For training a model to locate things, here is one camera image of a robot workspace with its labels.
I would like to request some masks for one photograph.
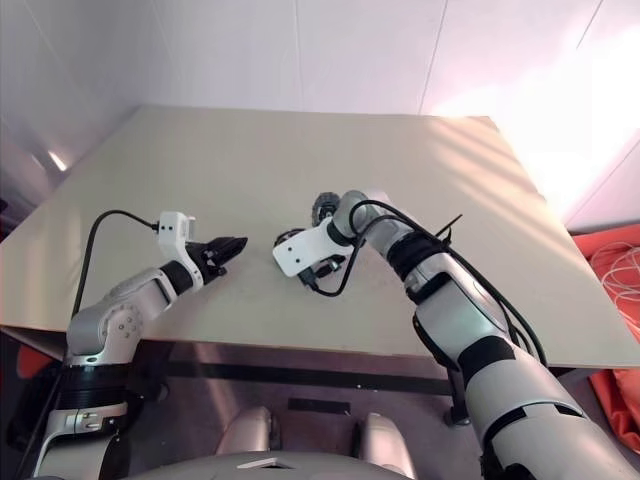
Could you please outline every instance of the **wooden table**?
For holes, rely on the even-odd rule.
[[[376,253],[363,251],[336,299],[305,290],[272,259],[279,233],[309,226],[318,193],[354,188],[385,190],[431,230],[463,213],[454,246],[525,315],[550,364],[640,366],[624,322],[487,118],[143,108],[0,244],[1,324],[66,329],[101,212],[155,221],[178,210],[197,217],[200,241],[249,243],[226,277],[181,298],[147,338],[429,355],[411,327],[414,306]],[[83,305],[163,263],[153,233],[107,219]]]

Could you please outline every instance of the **gray floor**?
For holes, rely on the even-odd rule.
[[[7,342],[2,337],[0,413],[4,430],[18,401],[21,384],[12,378],[15,377],[12,358],[17,351],[15,342]],[[446,378],[444,370],[427,358],[180,344],[174,349],[172,359],[196,364],[226,363]],[[442,414],[450,405],[447,397],[203,377],[170,378],[168,386],[169,395],[160,402],[147,404],[130,432],[134,453],[131,473],[212,454],[224,428],[237,413],[263,405],[279,419],[286,450],[348,454],[355,423],[369,412],[378,412],[394,420],[405,436],[420,479],[481,478],[480,447],[473,430],[470,427],[450,429],[442,422]],[[588,381],[566,386],[589,416],[610,432]],[[290,398],[347,402],[351,412],[345,415],[290,411]],[[640,470],[640,456],[617,444]],[[17,452],[3,446],[2,478],[10,478],[5,474],[13,471],[17,458]]]

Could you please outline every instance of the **silver robot arm segment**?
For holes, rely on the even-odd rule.
[[[145,326],[180,295],[195,292],[224,275],[223,265],[247,243],[246,238],[235,237],[188,242],[187,220],[178,212],[164,212],[160,217],[159,243],[169,263],[120,283],[100,302],[71,319],[58,398],[49,414],[33,476],[55,476],[60,468],[69,472],[68,462],[61,460],[69,450],[81,468],[96,473],[97,478],[103,456],[126,425],[128,375]],[[62,438],[75,443],[58,446]],[[85,456],[79,453],[83,449],[99,453]]]
[[[312,265],[324,252],[354,244],[358,232],[389,213],[366,204],[352,215],[368,199],[389,203],[382,193],[347,192],[333,217],[312,229],[322,248],[306,249],[303,232],[278,245],[274,257],[282,266],[288,255],[306,255]],[[441,365],[462,373],[485,478],[640,479],[558,380],[511,342],[501,305],[446,248],[392,219],[374,225],[365,238],[416,304],[413,327],[421,341]]]

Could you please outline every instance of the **white cable bundle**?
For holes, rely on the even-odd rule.
[[[589,263],[629,328],[640,336],[640,247],[626,242],[610,243],[598,249]],[[608,264],[609,269],[602,271]],[[620,309],[621,300],[633,304],[632,315]]]

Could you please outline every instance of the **black cable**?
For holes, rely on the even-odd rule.
[[[353,248],[353,253],[351,254],[351,258],[349,259],[349,263],[347,264],[347,268],[344,271],[344,276],[342,277],[342,282],[340,282],[340,286],[338,287],[338,289],[335,292],[327,292],[326,290],[320,289],[317,285],[310,285],[311,290],[325,297],[337,297],[338,295],[340,295],[344,288],[347,286],[347,282],[349,281],[349,277],[351,276],[351,270],[353,269],[353,265],[356,262],[356,258],[358,257],[360,249],[365,243],[367,233],[383,220],[396,220],[398,222],[405,223],[401,218],[398,218],[395,215],[381,215],[380,217],[371,220],[371,222],[367,224],[367,226],[357,237],[358,240],[355,247]]]
[[[100,215],[98,218],[96,218],[96,220],[93,222],[93,225],[91,226],[91,230],[89,231],[87,246],[85,247],[85,250],[84,250],[84,258],[82,259],[82,270],[80,272],[80,281],[78,282],[78,290],[76,291],[76,299],[73,302],[73,310],[71,311],[71,317],[73,317],[76,313],[80,311],[80,303],[82,303],[82,294],[84,293],[84,285],[85,285],[85,282],[87,281],[87,273],[89,272],[89,264],[91,263],[91,252],[93,250],[93,242],[95,241],[96,233],[98,233],[98,227],[100,226],[100,223],[102,222],[102,220],[107,218],[109,215],[116,215],[116,214],[129,217],[135,220],[136,222],[139,222],[142,225],[149,227],[154,231],[158,230],[157,223],[156,224],[149,223],[146,220],[143,220],[142,218],[132,213],[126,212],[124,210],[108,210],[104,212],[102,215]]]
[[[18,467],[15,470],[15,473],[13,475],[13,480],[21,480],[22,471],[24,470],[24,467],[27,465],[29,452],[31,452],[31,449],[33,448],[33,444],[36,441],[36,433],[40,430],[40,427],[42,426],[42,422],[44,422],[44,419],[47,416],[47,413],[49,411],[49,405],[51,405],[51,402],[55,398],[55,394],[56,394],[56,391],[58,390],[58,385],[60,384],[61,378],[62,378],[62,375],[60,375],[60,372],[58,372],[58,374],[56,375],[56,379],[54,380],[53,385],[51,386],[51,390],[49,390],[49,396],[47,397],[47,400],[44,404],[44,408],[40,411],[40,415],[38,416],[38,420],[36,421],[35,427],[33,428],[31,435],[29,436],[29,441],[27,442],[27,446],[25,447],[25,450],[22,456],[20,457],[20,463],[18,464]]]
[[[529,343],[529,340],[527,340],[527,337],[524,335],[524,333],[522,333],[522,330],[520,330],[515,325],[513,325],[513,330],[516,332],[516,335],[522,339],[522,342],[524,343],[524,347],[527,350],[527,353],[529,353],[530,355],[533,355],[533,351],[531,350],[531,344]]]
[[[354,221],[353,221],[354,214],[358,208],[364,205],[376,205],[378,207],[384,208],[385,210],[396,215],[399,219],[403,220],[406,225],[412,227],[417,232],[422,233],[428,240],[431,240],[437,245],[441,245],[444,251],[449,253],[471,275],[473,275],[476,278],[476,280],[478,280],[478,282],[484,287],[485,290],[487,290],[489,295],[491,295],[496,302],[503,304],[506,307],[506,309],[513,314],[516,320],[518,320],[518,323],[520,323],[524,328],[524,330],[527,332],[527,335],[529,335],[529,338],[531,339],[531,342],[533,343],[536,349],[536,352],[538,353],[538,359],[540,360],[540,363],[542,363],[542,365],[544,365],[545,367],[547,366],[547,357],[544,353],[544,349],[542,348],[540,339],[537,337],[537,335],[531,328],[531,325],[529,325],[526,319],[522,316],[522,314],[520,314],[520,312],[518,312],[518,310],[511,304],[511,302],[509,302],[509,300],[507,300],[506,297],[502,295],[502,293],[500,293],[500,291],[496,287],[494,287],[493,284],[484,275],[482,275],[478,270],[476,270],[476,268],[473,265],[471,265],[462,255],[460,255],[453,248],[451,248],[451,246],[447,245],[438,237],[436,237],[432,233],[425,230],[425,228],[422,227],[422,225],[416,223],[414,220],[412,220],[410,217],[408,217],[406,214],[404,214],[397,208],[387,203],[381,202],[379,200],[362,200],[361,202],[358,202],[353,206],[353,208],[349,212],[349,226],[354,232],[357,232]]]
[[[80,280],[78,282],[78,289],[76,290],[76,298],[73,303],[73,309],[71,311],[72,318],[76,313],[78,313],[78,311],[80,311],[80,304],[82,303],[82,294],[84,293],[84,286],[87,281],[87,273],[89,272],[89,264],[91,263],[91,253],[93,251],[93,243],[96,238],[96,233],[98,233],[98,227],[100,226],[100,223],[102,222],[102,220],[104,220],[110,215],[116,215],[116,214],[129,217],[132,220],[135,220],[136,222],[141,223],[146,227],[149,227],[153,231],[156,231],[156,232],[158,231],[158,223],[149,223],[146,220],[143,220],[142,218],[138,217],[137,215],[129,213],[125,210],[107,210],[106,212],[104,212],[98,218],[95,219],[95,221],[93,222],[93,225],[91,226],[91,230],[89,231],[87,246],[85,247],[85,250],[84,250],[84,258],[82,259],[82,269],[80,271]],[[40,431],[40,428],[42,427],[42,422],[44,422],[47,416],[47,413],[49,411],[49,408],[53,400],[55,399],[55,396],[56,396],[55,394],[57,393],[61,378],[62,378],[62,366],[58,369],[58,373],[56,374],[56,379],[53,383],[53,386],[51,387],[51,390],[49,391],[47,400],[45,401],[44,406],[40,411],[40,415],[38,416],[38,420],[36,421],[36,424],[33,427],[33,430],[31,432],[31,435],[29,436],[29,441],[27,442],[25,451],[23,452],[22,457],[20,458],[20,463],[18,464],[18,468],[16,469],[15,474],[13,476],[14,480],[20,480],[21,478],[22,471],[24,470],[24,467],[26,466],[26,463],[27,463],[27,458],[31,453],[31,449],[33,448],[33,445],[35,443],[37,433],[38,431]]]

